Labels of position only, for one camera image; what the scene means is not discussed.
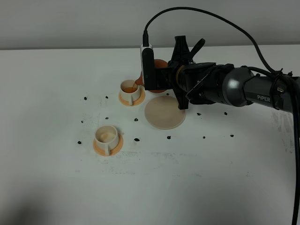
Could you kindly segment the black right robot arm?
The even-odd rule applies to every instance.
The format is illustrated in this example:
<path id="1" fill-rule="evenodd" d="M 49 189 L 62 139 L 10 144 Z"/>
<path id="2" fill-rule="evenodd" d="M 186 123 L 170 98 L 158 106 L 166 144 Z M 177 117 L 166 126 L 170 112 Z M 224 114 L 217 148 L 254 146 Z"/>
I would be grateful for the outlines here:
<path id="1" fill-rule="evenodd" d="M 189 50 L 186 37 L 177 36 L 171 60 L 165 68 L 154 68 L 145 79 L 151 90 L 172 89 L 180 109 L 189 104 L 220 103 L 242 107 L 257 103 L 277 110 L 292 112 L 292 101 L 300 105 L 300 83 L 296 78 L 278 73 L 266 75 L 254 67 L 235 67 L 215 62 L 195 63 L 193 57 L 204 46 L 200 39 Z"/>

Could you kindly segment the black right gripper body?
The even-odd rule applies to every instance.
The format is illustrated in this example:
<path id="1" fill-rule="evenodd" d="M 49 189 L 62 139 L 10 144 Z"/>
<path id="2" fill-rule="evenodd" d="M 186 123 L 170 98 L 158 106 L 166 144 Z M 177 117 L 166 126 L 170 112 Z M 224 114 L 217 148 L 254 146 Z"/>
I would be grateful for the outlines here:
<path id="1" fill-rule="evenodd" d="M 211 105 L 213 101 L 208 100 L 202 93 L 205 79 L 216 67 L 214 62 L 196 63 L 190 65 L 175 64 L 165 68 L 155 69 L 155 90 L 170 90 L 180 88 L 187 92 L 186 97 L 193 105 Z"/>

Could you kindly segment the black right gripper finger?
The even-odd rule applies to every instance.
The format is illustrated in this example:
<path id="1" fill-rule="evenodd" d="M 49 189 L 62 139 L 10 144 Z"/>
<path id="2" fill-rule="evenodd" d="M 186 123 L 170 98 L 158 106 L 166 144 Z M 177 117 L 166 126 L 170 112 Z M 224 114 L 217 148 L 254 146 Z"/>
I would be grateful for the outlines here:
<path id="1" fill-rule="evenodd" d="M 190 62 L 190 50 L 186 42 L 186 36 L 176 36 L 175 46 L 173 49 L 171 60 L 168 62 L 168 66 L 175 64 L 187 65 Z"/>
<path id="2" fill-rule="evenodd" d="M 188 109 L 189 99 L 186 97 L 187 92 L 180 89 L 180 88 L 174 88 L 173 92 L 176 96 L 176 99 L 178 101 L 178 108 L 180 110 L 186 110 Z"/>

